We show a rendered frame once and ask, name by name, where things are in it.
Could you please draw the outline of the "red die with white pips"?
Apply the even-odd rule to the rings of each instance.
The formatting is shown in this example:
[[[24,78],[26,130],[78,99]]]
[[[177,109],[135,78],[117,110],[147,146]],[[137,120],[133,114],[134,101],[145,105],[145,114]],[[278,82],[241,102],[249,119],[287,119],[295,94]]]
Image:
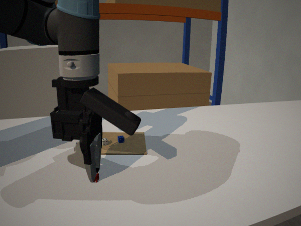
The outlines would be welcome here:
[[[98,182],[98,180],[99,180],[99,173],[97,173],[97,175],[96,175],[96,177],[95,177],[95,179],[94,179],[94,182]]]

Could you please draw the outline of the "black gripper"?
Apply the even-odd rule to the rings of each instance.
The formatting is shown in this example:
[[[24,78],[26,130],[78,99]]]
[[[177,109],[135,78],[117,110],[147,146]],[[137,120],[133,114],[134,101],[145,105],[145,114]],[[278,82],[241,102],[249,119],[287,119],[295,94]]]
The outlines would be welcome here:
[[[53,138],[69,142],[78,140],[67,160],[86,169],[92,183],[100,169],[102,117],[81,104],[80,100],[89,87],[98,84],[98,75],[88,80],[65,80],[63,77],[52,80],[52,87],[57,88],[58,101],[58,106],[50,113]]]

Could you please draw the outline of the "blue die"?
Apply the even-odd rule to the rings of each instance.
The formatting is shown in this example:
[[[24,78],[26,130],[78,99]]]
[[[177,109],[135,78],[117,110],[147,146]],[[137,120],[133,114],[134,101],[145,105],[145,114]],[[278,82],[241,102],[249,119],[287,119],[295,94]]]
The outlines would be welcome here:
[[[117,138],[119,143],[124,143],[124,136],[118,136]]]

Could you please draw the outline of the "tan square mat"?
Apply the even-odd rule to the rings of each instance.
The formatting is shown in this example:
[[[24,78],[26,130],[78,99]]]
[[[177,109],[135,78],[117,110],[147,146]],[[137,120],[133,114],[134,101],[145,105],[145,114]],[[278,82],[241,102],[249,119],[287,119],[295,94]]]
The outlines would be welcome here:
[[[124,136],[124,143],[118,142],[118,136]],[[108,139],[108,145],[102,145],[102,155],[147,155],[144,132],[132,136],[125,132],[103,132],[102,138]]]

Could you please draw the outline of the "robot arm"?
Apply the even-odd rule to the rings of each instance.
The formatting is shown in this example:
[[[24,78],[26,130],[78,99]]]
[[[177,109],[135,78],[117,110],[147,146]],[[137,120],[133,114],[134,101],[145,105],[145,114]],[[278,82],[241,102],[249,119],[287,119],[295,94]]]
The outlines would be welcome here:
[[[0,0],[0,33],[38,46],[58,45],[60,76],[65,80],[96,78],[100,73],[99,0],[58,0],[57,7],[55,1]],[[84,92],[80,103],[130,136],[141,122],[94,87]]]

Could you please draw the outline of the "beige die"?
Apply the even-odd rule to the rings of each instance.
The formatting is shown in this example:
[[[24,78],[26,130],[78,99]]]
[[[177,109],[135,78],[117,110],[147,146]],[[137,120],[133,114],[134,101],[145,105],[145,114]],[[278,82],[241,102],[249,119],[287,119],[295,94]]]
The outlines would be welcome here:
[[[108,145],[108,139],[107,138],[102,138],[102,145]]]

